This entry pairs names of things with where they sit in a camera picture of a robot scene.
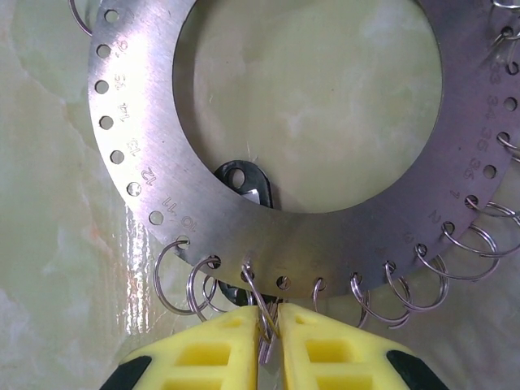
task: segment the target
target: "metal ring plate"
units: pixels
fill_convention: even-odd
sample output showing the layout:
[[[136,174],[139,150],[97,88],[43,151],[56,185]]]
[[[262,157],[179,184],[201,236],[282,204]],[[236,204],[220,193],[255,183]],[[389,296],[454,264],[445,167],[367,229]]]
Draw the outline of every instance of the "metal ring plate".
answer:
[[[103,1],[89,62],[91,116],[108,171],[136,217],[162,243],[189,237],[189,250],[181,254],[186,262],[217,255],[222,266],[204,271],[247,288],[240,278],[247,258],[258,290],[279,297],[308,297],[320,277],[327,281],[323,297],[346,294],[353,272],[363,276],[363,289],[375,288],[385,282],[386,261],[396,263],[396,278],[419,267],[417,243],[428,247],[428,260],[446,249],[450,243],[441,238],[441,224],[453,222],[459,237],[477,216],[465,207],[466,196],[486,204],[500,185],[511,156],[496,137],[507,132],[517,140],[520,110],[504,108],[506,98],[518,98],[518,82],[505,71],[507,50],[491,46],[509,12],[492,11],[486,1],[418,0],[439,43],[443,69],[439,117],[426,147],[376,197],[337,212],[293,214],[258,206],[220,183],[184,135],[173,58],[195,2]],[[109,10],[119,14],[113,23],[105,18]],[[97,55],[100,45],[111,48],[107,58]],[[104,94],[96,92],[100,80],[109,85]],[[100,124],[105,116],[114,121],[109,130]],[[116,150],[124,155],[120,164],[111,161]],[[492,180],[483,173],[487,165],[496,168]],[[128,193],[130,184],[138,196]],[[162,224],[150,222],[153,211],[162,213]],[[292,281],[289,290],[276,286],[282,275]]]

